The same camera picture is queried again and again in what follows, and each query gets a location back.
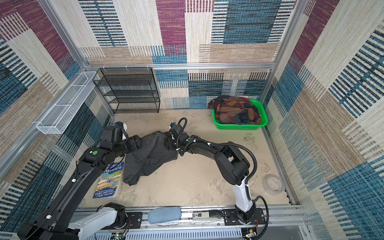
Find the grey pinstriped long sleeve shirt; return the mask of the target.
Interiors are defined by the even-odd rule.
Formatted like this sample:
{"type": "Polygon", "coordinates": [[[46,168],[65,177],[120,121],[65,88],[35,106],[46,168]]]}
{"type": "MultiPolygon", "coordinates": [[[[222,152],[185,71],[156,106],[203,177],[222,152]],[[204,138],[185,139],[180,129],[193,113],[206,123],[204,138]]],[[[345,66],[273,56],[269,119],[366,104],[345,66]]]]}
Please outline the grey pinstriped long sleeve shirt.
{"type": "Polygon", "coordinates": [[[168,135],[153,132],[141,138],[141,148],[126,155],[123,181],[130,186],[136,185],[141,176],[149,176],[163,164],[178,158],[175,149],[166,145],[168,135]]]}

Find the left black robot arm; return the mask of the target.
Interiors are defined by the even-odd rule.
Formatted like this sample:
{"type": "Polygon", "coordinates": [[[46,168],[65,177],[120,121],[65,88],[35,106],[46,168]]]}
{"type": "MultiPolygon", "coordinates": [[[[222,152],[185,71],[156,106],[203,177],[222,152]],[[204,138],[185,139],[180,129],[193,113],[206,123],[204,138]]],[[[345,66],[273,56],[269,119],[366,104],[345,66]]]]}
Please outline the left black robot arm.
{"type": "Polygon", "coordinates": [[[101,140],[86,149],[70,180],[52,203],[31,224],[23,224],[21,240],[83,240],[105,227],[125,227],[128,217],[122,205],[110,203],[98,212],[71,224],[73,214],[94,181],[116,158],[141,148],[141,139],[129,137],[123,123],[103,130],[101,140]]]}

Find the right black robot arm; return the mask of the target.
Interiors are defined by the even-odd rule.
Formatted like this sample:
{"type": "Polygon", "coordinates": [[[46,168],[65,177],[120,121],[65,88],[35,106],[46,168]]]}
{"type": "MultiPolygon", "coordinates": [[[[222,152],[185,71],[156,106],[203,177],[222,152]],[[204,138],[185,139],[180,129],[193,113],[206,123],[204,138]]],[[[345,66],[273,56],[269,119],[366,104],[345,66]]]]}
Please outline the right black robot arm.
{"type": "Polygon", "coordinates": [[[185,153],[202,155],[215,161],[222,177],[233,186],[235,209],[239,221],[248,224],[253,220],[256,205],[251,198],[248,182],[256,173],[257,160],[247,148],[235,144],[212,143],[198,136],[189,136],[185,126],[171,123],[166,144],[181,156],[185,153]]]}

